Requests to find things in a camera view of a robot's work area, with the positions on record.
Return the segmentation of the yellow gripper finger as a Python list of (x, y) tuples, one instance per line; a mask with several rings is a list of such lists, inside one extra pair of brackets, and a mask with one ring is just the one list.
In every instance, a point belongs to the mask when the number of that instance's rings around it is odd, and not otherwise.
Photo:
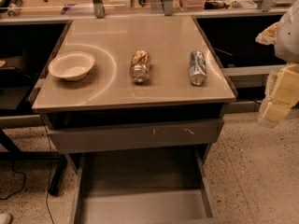
[(260, 32), (256, 36), (255, 41), (262, 45), (274, 45), (276, 41), (277, 29), (278, 23), (275, 22)]
[(274, 128), (299, 103), (299, 64), (287, 63), (279, 71), (271, 71), (264, 93), (257, 121), (263, 127)]

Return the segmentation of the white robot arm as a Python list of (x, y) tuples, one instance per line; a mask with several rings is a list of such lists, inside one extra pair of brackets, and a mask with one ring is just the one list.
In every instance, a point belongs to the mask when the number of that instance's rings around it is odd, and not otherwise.
[(278, 22), (259, 33), (255, 41), (273, 45), (275, 55), (286, 62), (278, 72), (269, 73), (259, 109), (258, 123), (274, 128), (299, 103), (299, 0)]

